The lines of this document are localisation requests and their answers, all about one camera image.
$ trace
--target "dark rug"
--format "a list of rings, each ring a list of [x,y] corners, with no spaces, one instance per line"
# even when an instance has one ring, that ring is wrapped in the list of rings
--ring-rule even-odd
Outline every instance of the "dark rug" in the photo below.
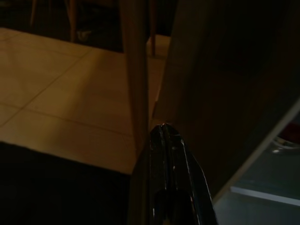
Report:
[[[125,224],[129,175],[0,142],[0,224]]]
[[[48,0],[39,0],[33,27],[30,27],[31,0],[1,1],[9,2],[10,6],[0,7],[0,27],[70,41],[70,24],[63,0],[52,1],[51,13]],[[171,34],[176,5],[177,0],[157,2],[157,34]],[[77,43],[123,52],[118,7],[82,3],[77,20],[77,31],[91,31],[87,40],[77,40]],[[149,36],[149,22],[147,24],[146,35]]]

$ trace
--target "wooden chair leg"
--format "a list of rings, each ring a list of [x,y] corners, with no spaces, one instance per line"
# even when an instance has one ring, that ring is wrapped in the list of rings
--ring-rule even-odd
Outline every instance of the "wooden chair leg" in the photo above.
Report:
[[[76,41],[77,0],[70,0],[69,14],[71,24],[71,42]]]
[[[156,0],[149,0],[149,17],[150,17],[150,37],[151,37],[151,54],[155,56],[155,35],[156,35]]]
[[[49,14],[51,14],[51,11],[52,11],[52,0],[48,0],[48,4],[49,4]]]
[[[32,26],[34,22],[34,17],[36,15],[36,10],[37,10],[37,4],[38,4],[38,0],[32,0],[30,26]]]

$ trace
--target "tile grout line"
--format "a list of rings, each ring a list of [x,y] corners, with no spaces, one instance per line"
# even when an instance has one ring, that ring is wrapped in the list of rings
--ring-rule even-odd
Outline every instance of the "tile grout line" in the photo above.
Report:
[[[110,130],[110,129],[107,129],[107,128],[104,128],[104,127],[98,127],[96,125],[87,124],[87,123],[83,123],[83,122],[79,122],[79,121],[75,121],[75,120],[70,120],[70,119],[66,119],[66,118],[63,118],[63,117],[59,117],[59,116],[54,116],[54,115],[51,115],[51,114],[47,114],[45,112],[35,111],[35,110],[32,110],[32,109],[22,109],[22,110],[25,110],[25,111],[28,111],[28,112],[31,112],[31,113],[36,113],[36,114],[43,115],[43,116],[48,116],[48,117],[64,120],[64,121],[67,121],[67,122],[72,122],[72,123],[75,123],[75,124],[78,124],[78,125],[81,125],[81,126],[84,126],[84,127],[96,128],[96,129],[100,129],[100,130],[103,130],[103,131],[115,133],[115,134],[118,134],[118,135],[124,135],[126,137],[132,137],[132,135],[125,134],[125,133],[122,133],[122,132],[119,132],[119,131]]]
[[[16,109],[21,109],[21,107],[18,107],[18,106],[15,106],[15,105],[10,105],[10,104],[7,104],[7,103],[5,103],[5,102],[0,102],[0,105],[4,105],[4,106],[16,108]]]
[[[21,109],[26,108],[30,103],[33,102],[34,99],[36,99],[38,96],[40,96],[47,88],[49,88],[52,84],[54,84],[58,79],[60,79],[64,74],[66,74],[72,67],[74,67],[84,56],[86,56],[88,53],[90,53],[91,50],[87,51],[81,58],[77,58],[76,61],[69,66],[64,72],[62,72],[60,75],[58,75],[56,78],[54,78],[45,88],[43,88],[36,96],[34,96],[28,103],[23,105]]]
[[[90,49],[89,51],[87,51],[82,57],[77,58],[76,61],[69,66],[64,72],[62,72],[59,76],[57,76],[56,78],[54,78],[44,89],[42,89],[36,96],[34,96],[30,101],[28,101],[28,103],[26,103],[25,105],[23,105],[22,107],[19,108],[19,111],[16,112],[12,117],[10,117],[7,121],[5,121],[0,127],[4,126],[5,124],[7,124],[9,121],[11,121],[16,115],[18,115],[22,110],[25,109],[25,107],[27,107],[34,99],[36,99],[40,94],[42,94],[47,88],[49,88],[55,81],[57,81],[59,78],[61,78],[67,71],[69,71],[73,66],[75,66],[75,64],[77,64],[83,57],[85,57],[88,53],[90,53],[92,51],[92,49]]]
[[[125,147],[126,147],[126,149],[127,149],[127,151],[131,151],[131,149],[128,147],[128,145],[126,144],[126,141],[125,141],[125,139],[124,139],[124,136],[122,135],[122,139],[123,139],[123,142],[124,142],[124,145],[125,145]],[[135,151],[135,148],[134,148],[134,157],[135,157],[135,162],[138,160],[137,159],[137,157],[136,157],[136,151]]]
[[[18,31],[18,32],[20,32],[20,33],[18,33],[18,34],[15,34],[15,35],[13,35],[12,37],[7,37],[7,38],[5,38],[5,39],[3,39],[3,40],[1,40],[1,41],[7,41],[7,40],[9,40],[9,39],[11,39],[11,38],[14,38],[14,37],[17,37],[17,36],[19,36],[19,35],[21,35],[23,32],[21,32],[21,31]]]
[[[88,48],[91,48],[91,49],[89,49],[82,56],[75,56],[75,55],[71,55],[71,54],[67,54],[67,53],[63,53],[63,52],[58,52],[58,51],[54,51],[54,50],[49,50],[49,49],[44,49],[44,48],[39,48],[39,47],[33,47],[33,46],[30,46],[30,45],[27,45],[27,44],[23,44],[23,43],[20,43],[20,42],[16,42],[16,41],[13,41],[13,40],[10,40],[10,41],[11,41],[12,44],[21,45],[23,47],[27,47],[27,48],[30,48],[30,49],[35,49],[35,50],[40,50],[40,51],[46,51],[46,52],[51,52],[51,53],[57,53],[57,54],[61,54],[61,55],[65,55],[65,56],[72,56],[72,57],[76,57],[76,58],[82,58],[82,57],[84,57],[86,55],[86,53],[89,53],[93,49],[92,47],[87,46]]]

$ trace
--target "beige tile floor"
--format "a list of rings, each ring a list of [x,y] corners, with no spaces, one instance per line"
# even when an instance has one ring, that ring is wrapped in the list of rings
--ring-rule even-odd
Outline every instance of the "beige tile floor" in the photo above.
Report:
[[[168,45],[148,57],[150,113]],[[0,28],[0,141],[130,174],[124,54]]]

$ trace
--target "wooden table leg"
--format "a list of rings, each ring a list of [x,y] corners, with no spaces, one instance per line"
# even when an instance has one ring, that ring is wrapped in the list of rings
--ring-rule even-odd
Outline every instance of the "wooden table leg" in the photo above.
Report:
[[[148,136],[149,121],[145,14],[145,0],[120,1],[131,121],[133,124],[137,155],[139,155],[144,148]]]
[[[76,41],[76,22],[77,22],[77,0],[70,0],[69,7],[71,24],[71,42]]]
[[[156,0],[149,0],[149,17],[150,17],[150,36],[151,36],[151,54],[155,56],[155,35],[156,35]]]
[[[48,7],[49,7],[49,14],[51,14],[52,11],[52,0],[48,0]]]
[[[32,9],[31,9],[31,18],[30,18],[30,26],[32,27],[34,22],[34,17],[36,15],[38,0],[32,0]]]
[[[64,0],[64,2],[65,2],[65,5],[66,5],[66,9],[67,9],[67,17],[68,17],[69,22],[70,22],[70,24],[71,24],[70,7],[69,7],[68,0]]]

